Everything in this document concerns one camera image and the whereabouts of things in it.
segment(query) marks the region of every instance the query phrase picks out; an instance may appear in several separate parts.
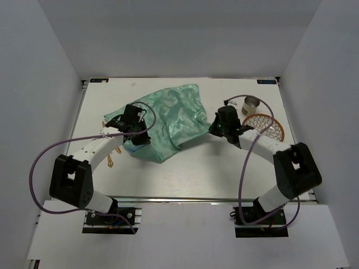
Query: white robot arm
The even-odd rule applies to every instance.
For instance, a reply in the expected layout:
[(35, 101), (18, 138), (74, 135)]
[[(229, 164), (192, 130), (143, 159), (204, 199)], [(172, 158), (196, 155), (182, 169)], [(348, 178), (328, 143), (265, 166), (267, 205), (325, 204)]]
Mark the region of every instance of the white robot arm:
[[(218, 109), (209, 133), (225, 137), (240, 149), (249, 150), (259, 132), (250, 126), (242, 126), (237, 111), (226, 105)], [(274, 165), (277, 185), (253, 201), (250, 222), (307, 192), (321, 183), (321, 175), (304, 143), (288, 145), (267, 136), (260, 136), (252, 150)]]
[(50, 196), (80, 209), (105, 214), (115, 212), (117, 200), (94, 191), (92, 173), (111, 151), (125, 141), (131, 140), (134, 145), (150, 143), (147, 132), (138, 134), (146, 130), (145, 121), (140, 117), (142, 111), (134, 105), (127, 105), (122, 115), (106, 124), (103, 138), (92, 140), (70, 156), (59, 155), (54, 163)]

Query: white backdrop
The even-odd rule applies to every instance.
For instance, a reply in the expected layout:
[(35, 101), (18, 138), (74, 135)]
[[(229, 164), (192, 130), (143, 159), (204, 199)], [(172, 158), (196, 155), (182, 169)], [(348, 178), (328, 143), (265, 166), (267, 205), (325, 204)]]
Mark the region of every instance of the white backdrop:
[(281, 76), (321, 0), (39, 0), (80, 78)]
[(294, 136), (308, 143), (351, 268), (359, 268), (359, 1), (324, 0), (281, 78)]
[[(31, 163), (42, 149), (70, 136), (81, 81), (36, 0), (0, 4), (1, 268), (22, 268), (38, 215), (29, 192)], [(53, 160), (39, 161), (34, 187), (48, 198)]]

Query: green cloth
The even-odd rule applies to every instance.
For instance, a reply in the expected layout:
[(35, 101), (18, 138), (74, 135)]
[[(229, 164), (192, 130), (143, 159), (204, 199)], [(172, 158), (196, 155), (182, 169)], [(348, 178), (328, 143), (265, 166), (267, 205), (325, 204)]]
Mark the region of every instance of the green cloth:
[[(156, 112), (157, 121), (148, 131), (151, 144), (134, 146), (131, 141), (123, 145), (131, 156), (162, 163), (181, 151), (181, 145), (208, 132), (210, 123), (202, 105), (198, 85), (188, 84), (180, 87), (167, 88), (146, 95), (137, 101), (150, 105)], [(153, 122), (153, 114), (147, 109), (144, 116), (146, 125)], [(123, 113), (125, 107), (105, 115), (108, 122)]]

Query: purple cable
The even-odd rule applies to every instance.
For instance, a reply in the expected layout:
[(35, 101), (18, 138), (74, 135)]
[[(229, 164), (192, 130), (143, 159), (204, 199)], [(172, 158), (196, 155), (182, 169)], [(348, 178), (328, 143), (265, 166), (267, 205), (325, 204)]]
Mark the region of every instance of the purple cable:
[[(252, 98), (256, 98), (258, 99), (260, 102), (262, 102), (270, 111), (270, 115), (271, 115), (271, 118), (274, 119), (274, 113), (272, 111), (272, 109), (270, 108), (270, 106), (263, 100), (259, 99), (258, 97), (255, 97), (253, 95), (246, 95), (246, 94), (241, 94), (241, 95), (236, 95), (234, 97), (231, 97), (229, 99), (227, 99), (226, 101), (230, 101), (230, 100), (233, 100), (235, 98), (238, 98), (238, 97), (252, 97)], [(248, 164), (248, 160), (249, 160), (249, 156), (251, 155), (253, 149), (254, 149), (254, 146), (255, 144), (257, 143), (257, 141), (259, 140), (260, 138), (260, 135), (262, 133), (264, 133), (266, 130), (268, 130), (272, 125), (273, 125), (274, 121), (272, 120), (271, 123), (265, 127), (259, 135), (256, 136), (256, 138), (253, 140), (253, 143), (252, 145), (250, 146), (248, 152), (247, 152), (247, 156), (245, 158), (245, 161), (243, 163), (243, 168), (242, 168), (242, 173), (241, 173), (241, 178), (240, 178), (240, 187), (238, 189), (238, 210), (239, 210), (239, 213), (240, 213), (240, 218), (241, 218), (241, 221), (243, 224), (245, 225), (252, 225), (252, 224), (258, 224), (258, 223), (261, 223), (262, 221), (268, 219), (269, 217), (273, 216), (275, 213), (277, 213), (280, 209), (283, 208), (283, 205), (281, 205), (280, 207), (276, 208), (275, 210), (269, 212), (267, 215), (265, 215), (264, 217), (261, 217), (260, 219), (256, 220), (256, 221), (253, 221), (253, 222), (246, 222), (245, 221), (245, 218), (244, 218), (244, 215), (243, 215), (243, 209), (242, 209), (242, 188), (243, 188), (243, 181), (244, 181), (244, 178), (245, 178), (245, 172), (246, 172), (246, 168), (247, 168), (247, 164)], [(278, 228), (278, 229), (282, 229), (282, 228), (286, 228), (288, 227), (291, 223), (294, 222), (294, 220), (296, 219), (296, 217), (298, 216), (299, 214), (299, 209), (300, 209), (300, 199), (298, 198), (298, 209), (297, 209), (297, 212), (295, 214), (295, 216), (293, 217), (293, 219), (287, 223), (286, 225)]]
[[(149, 129), (151, 129), (155, 123), (156, 123), (156, 113), (155, 111), (153, 110), (152, 107), (150, 107), (149, 105), (147, 105), (146, 103), (143, 103), (143, 102), (140, 102), (140, 101), (136, 101), (136, 102), (133, 102), (131, 103), (132, 104), (142, 104), (142, 105), (145, 105), (147, 106), (151, 112), (153, 113), (153, 116), (154, 116), (154, 119), (153, 119), (153, 122), (151, 124), (150, 127), (148, 127), (147, 129), (141, 131), (141, 132), (135, 132), (135, 133), (114, 133), (114, 134), (108, 134), (106, 135), (106, 137), (115, 137), (115, 136), (124, 136), (124, 135), (128, 135), (128, 136), (134, 136), (134, 135), (140, 135), (142, 133), (145, 133), (147, 132)], [(29, 187), (30, 187), (30, 193), (31, 193), (31, 197), (32, 199), (34, 200), (36, 206), (41, 209), (42, 211), (48, 213), (48, 214), (66, 214), (66, 213), (71, 213), (71, 212), (75, 212), (75, 211), (79, 211), (81, 209), (79, 208), (76, 208), (76, 209), (71, 209), (71, 210), (66, 210), (66, 211), (52, 211), (52, 210), (47, 210), (46, 208), (44, 208), (40, 202), (38, 201), (38, 199), (36, 198), (36, 195), (35, 195), (35, 192), (34, 192), (34, 185), (33, 185), (33, 176), (34, 176), (34, 169), (35, 169), (35, 166), (36, 164), (38, 163), (38, 161), (40, 160), (40, 158), (47, 152), (49, 151), (50, 149), (52, 149), (53, 147), (56, 147), (58, 145), (61, 145), (61, 144), (64, 144), (64, 143), (69, 143), (69, 142), (74, 142), (74, 141), (80, 141), (80, 140), (88, 140), (88, 139), (96, 139), (96, 138), (103, 138), (103, 136), (101, 134), (99, 135), (96, 135), (96, 136), (85, 136), (85, 137), (78, 137), (78, 138), (71, 138), (71, 139), (66, 139), (66, 140), (63, 140), (63, 141), (59, 141), (59, 142), (56, 142), (50, 146), (48, 146), (46, 149), (44, 149), (42, 152), (40, 152), (40, 154), (35, 158), (31, 168), (30, 168), (30, 174), (29, 174)], [(130, 226), (131, 230), (133, 231), (133, 233), (135, 233), (135, 230), (133, 229), (133, 227), (131, 226), (131, 224), (121, 215), (117, 215), (117, 214), (104, 214), (104, 213), (100, 213), (100, 212), (95, 212), (97, 215), (100, 215), (100, 216), (118, 216), (120, 217), (121, 219), (123, 219), (126, 224), (128, 226)]]

